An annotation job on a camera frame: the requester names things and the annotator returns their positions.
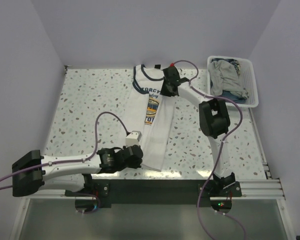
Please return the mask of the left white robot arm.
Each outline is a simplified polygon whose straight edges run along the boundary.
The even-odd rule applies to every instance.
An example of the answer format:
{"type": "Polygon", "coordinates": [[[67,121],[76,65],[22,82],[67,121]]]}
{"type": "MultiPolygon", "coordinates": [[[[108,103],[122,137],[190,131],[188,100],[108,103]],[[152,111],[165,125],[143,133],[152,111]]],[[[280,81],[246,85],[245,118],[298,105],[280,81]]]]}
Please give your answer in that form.
{"type": "Polygon", "coordinates": [[[12,164],[12,195],[25,197],[41,190],[58,189],[89,196],[92,174],[113,174],[126,168],[141,167],[139,145],[102,148],[94,156],[43,156],[32,150],[12,164]]]}

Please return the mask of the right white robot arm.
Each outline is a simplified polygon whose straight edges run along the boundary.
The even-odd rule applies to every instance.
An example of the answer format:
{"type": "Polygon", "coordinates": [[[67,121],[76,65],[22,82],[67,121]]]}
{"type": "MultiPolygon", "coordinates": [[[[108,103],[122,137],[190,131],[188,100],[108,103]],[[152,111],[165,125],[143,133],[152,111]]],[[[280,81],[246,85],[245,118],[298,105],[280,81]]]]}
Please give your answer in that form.
{"type": "Polygon", "coordinates": [[[204,188],[211,194],[223,197],[235,184],[235,174],[231,169],[228,147],[223,137],[231,124],[226,102],[213,98],[190,86],[190,80],[180,77],[173,65],[163,69],[161,94],[166,97],[181,97],[192,103],[199,113],[199,127],[210,143],[213,171],[204,188]]]}

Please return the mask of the white motorcycle print tank top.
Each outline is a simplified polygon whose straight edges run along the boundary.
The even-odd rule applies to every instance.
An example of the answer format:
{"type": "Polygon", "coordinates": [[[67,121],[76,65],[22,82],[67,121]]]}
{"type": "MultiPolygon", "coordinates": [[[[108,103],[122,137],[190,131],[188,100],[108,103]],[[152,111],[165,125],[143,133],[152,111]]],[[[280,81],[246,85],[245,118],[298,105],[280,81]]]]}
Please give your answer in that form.
{"type": "Polygon", "coordinates": [[[124,108],[128,130],[140,131],[142,166],[161,171],[174,116],[176,98],[161,95],[164,73],[144,64],[133,68],[132,87],[124,108]]]}

